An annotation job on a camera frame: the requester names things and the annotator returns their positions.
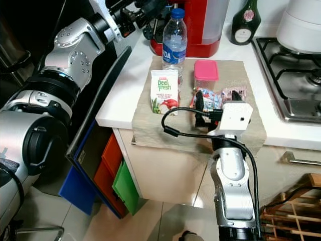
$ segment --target placemat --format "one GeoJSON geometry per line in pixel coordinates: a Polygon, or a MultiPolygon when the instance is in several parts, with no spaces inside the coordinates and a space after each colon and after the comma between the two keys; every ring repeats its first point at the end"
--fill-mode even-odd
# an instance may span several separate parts
{"type": "MultiPolygon", "coordinates": [[[[196,59],[186,59],[183,73],[183,83],[180,87],[180,106],[189,107],[193,97],[194,86],[194,63],[196,59]]],[[[219,81],[215,83],[214,91],[221,91],[226,87],[246,86],[246,102],[253,107],[251,123],[243,133],[241,142],[256,155],[266,139],[266,132],[255,103],[251,84],[247,77],[243,62],[241,61],[216,61],[219,71],[219,81]]],[[[136,145],[156,148],[170,148],[186,152],[212,153],[212,145],[206,139],[178,137],[175,138],[163,132],[161,126],[162,114],[155,114],[151,111],[150,83],[151,70],[162,69],[162,58],[154,56],[149,67],[144,89],[138,101],[133,117],[132,127],[136,145]]],[[[186,111],[179,111],[178,116],[169,116],[166,124],[180,132],[193,134],[206,134],[195,128],[194,114],[186,111]]]]}

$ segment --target cabinet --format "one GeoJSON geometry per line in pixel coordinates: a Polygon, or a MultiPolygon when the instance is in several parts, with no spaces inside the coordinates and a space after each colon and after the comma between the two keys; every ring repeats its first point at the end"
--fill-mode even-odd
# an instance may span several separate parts
{"type": "MultiPolygon", "coordinates": [[[[141,197],[214,208],[211,155],[140,147],[132,144],[132,130],[114,129],[114,132],[119,133],[116,135],[117,141],[123,143],[121,149],[127,165],[131,166],[131,174],[141,197]]],[[[256,157],[260,205],[271,202],[280,192],[298,182],[304,174],[321,173],[321,167],[318,166],[284,161],[285,152],[293,152],[297,159],[321,161],[320,151],[263,146],[256,157]]]]}

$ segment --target cabinet handle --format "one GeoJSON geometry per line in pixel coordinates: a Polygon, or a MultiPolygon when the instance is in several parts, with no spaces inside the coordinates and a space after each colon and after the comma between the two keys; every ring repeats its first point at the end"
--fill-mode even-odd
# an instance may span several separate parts
{"type": "Polygon", "coordinates": [[[321,166],[321,162],[318,161],[309,161],[309,160],[300,160],[294,157],[293,152],[285,152],[282,156],[282,159],[285,159],[289,163],[296,163],[296,164],[306,164],[306,165],[315,165],[321,166]]]}

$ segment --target white countertop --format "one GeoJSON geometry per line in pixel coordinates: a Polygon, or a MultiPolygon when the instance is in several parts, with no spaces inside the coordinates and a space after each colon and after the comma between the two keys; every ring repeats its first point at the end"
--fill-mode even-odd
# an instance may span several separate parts
{"type": "MultiPolygon", "coordinates": [[[[271,36],[274,30],[271,31],[271,28],[269,30],[268,33],[261,28],[256,35],[271,36]]],[[[132,129],[131,122],[146,81],[152,56],[149,42],[142,35],[96,116],[100,126],[132,129]]],[[[223,33],[219,50],[210,59],[244,62],[266,130],[266,145],[321,150],[321,125],[290,124],[280,118],[251,44],[233,45],[223,33]]]]}

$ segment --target wall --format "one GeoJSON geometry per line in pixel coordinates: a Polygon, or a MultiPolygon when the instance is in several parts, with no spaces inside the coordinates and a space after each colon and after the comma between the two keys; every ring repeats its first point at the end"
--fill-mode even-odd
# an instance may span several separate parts
{"type": "MultiPolygon", "coordinates": [[[[230,0],[226,14],[226,23],[232,23],[234,15],[245,5],[247,0],[230,0]]],[[[258,0],[257,6],[262,18],[262,24],[277,25],[289,0],[258,0]]]]}

